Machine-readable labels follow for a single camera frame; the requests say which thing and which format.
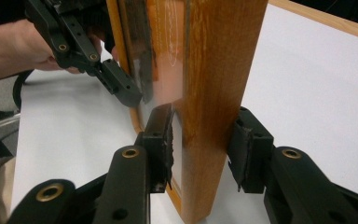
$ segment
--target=black sleeve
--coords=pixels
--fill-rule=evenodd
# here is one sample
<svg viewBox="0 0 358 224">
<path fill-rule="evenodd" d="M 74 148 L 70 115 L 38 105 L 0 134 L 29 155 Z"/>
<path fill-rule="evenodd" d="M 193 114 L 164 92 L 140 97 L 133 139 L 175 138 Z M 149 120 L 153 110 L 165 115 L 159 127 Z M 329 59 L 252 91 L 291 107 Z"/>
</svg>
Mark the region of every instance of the black sleeve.
<svg viewBox="0 0 358 224">
<path fill-rule="evenodd" d="M 22 0 L 0 0 L 0 24 L 25 19 Z"/>
</svg>

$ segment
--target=metal screw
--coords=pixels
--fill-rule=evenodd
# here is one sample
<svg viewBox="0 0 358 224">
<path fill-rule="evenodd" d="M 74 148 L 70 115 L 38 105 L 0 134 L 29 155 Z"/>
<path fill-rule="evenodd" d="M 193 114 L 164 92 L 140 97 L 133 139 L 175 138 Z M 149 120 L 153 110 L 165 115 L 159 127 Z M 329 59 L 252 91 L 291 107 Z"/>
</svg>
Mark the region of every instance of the metal screw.
<svg viewBox="0 0 358 224">
<path fill-rule="evenodd" d="M 89 58 L 90 58 L 91 60 L 97 60 L 97 59 L 98 59 L 98 56 L 97 56 L 96 54 L 91 54 L 91 55 L 89 56 Z"/>
<path fill-rule="evenodd" d="M 60 183 L 50 184 L 37 192 L 36 199 L 45 203 L 51 201 L 63 193 L 63 185 Z"/>
<path fill-rule="evenodd" d="M 64 50 L 66 50 L 66 45 L 59 45 L 58 49 L 61 51 L 64 51 Z"/>
<path fill-rule="evenodd" d="M 130 148 L 121 153 L 121 155 L 125 158 L 131 159 L 139 155 L 138 149 Z"/>
<path fill-rule="evenodd" d="M 283 156 L 290 158 L 290 159 L 300 159 L 301 158 L 300 153 L 298 153 L 297 151 L 290 149 L 290 148 L 284 149 L 282 151 L 282 154 L 283 154 Z"/>
</svg>

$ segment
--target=black cable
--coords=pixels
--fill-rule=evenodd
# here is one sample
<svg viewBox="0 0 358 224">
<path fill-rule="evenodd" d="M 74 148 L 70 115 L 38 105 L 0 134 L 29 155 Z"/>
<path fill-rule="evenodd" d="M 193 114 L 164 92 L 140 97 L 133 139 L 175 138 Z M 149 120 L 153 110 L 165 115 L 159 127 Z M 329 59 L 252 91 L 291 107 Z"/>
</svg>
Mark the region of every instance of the black cable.
<svg viewBox="0 0 358 224">
<path fill-rule="evenodd" d="M 25 80 L 28 78 L 28 76 L 31 75 L 31 73 L 34 70 L 30 70 L 30 71 L 24 71 L 19 73 L 19 76 L 17 77 L 16 81 L 14 82 L 13 85 L 13 100 L 14 100 L 14 104 L 16 104 L 17 108 L 19 110 L 21 110 L 21 89 L 22 86 L 25 82 Z"/>
</svg>

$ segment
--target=white table surface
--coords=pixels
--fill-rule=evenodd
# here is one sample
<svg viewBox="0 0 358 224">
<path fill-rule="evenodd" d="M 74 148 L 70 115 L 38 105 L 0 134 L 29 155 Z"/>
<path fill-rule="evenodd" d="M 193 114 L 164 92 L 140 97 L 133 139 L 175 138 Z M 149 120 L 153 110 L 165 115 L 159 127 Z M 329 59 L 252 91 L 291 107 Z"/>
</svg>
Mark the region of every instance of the white table surface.
<svg viewBox="0 0 358 224">
<path fill-rule="evenodd" d="M 133 144 L 128 109 L 94 77 L 35 72 L 22 91 L 12 207 L 35 185 L 77 187 L 104 174 Z M 306 151 L 334 182 L 358 192 L 358 37 L 268 5 L 242 105 L 276 146 Z M 151 196 L 152 223 L 182 223 L 166 194 Z M 269 223 L 262 195 L 236 191 L 225 166 L 201 223 Z"/>
</svg>

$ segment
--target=wooden frame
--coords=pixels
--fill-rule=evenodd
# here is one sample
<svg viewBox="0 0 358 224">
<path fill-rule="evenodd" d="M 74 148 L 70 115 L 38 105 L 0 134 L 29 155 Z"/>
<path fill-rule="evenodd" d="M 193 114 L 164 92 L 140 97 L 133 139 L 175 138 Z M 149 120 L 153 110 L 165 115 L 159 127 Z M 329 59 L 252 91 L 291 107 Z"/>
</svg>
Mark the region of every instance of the wooden frame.
<svg viewBox="0 0 358 224">
<path fill-rule="evenodd" d="M 131 38 L 128 27 L 121 26 L 128 26 L 124 3 L 107 3 L 121 66 L 133 74 L 133 46 L 140 45 L 140 38 Z M 175 104 L 179 105 L 176 109 L 183 128 L 182 181 L 169 193 L 185 223 L 198 222 L 212 210 L 266 6 L 267 0 L 147 2 L 154 53 L 153 85 L 155 95 L 162 95 L 155 97 L 159 99 L 154 104 L 179 100 Z M 183 19 L 176 14 L 179 7 Z M 159 17 L 165 17 L 168 34 L 161 33 Z M 166 45 L 160 43 L 162 39 L 167 40 Z M 181 80 L 164 78 L 171 73 Z M 178 85 L 183 86 L 179 93 L 182 99 L 167 99 L 167 92 Z"/>
</svg>

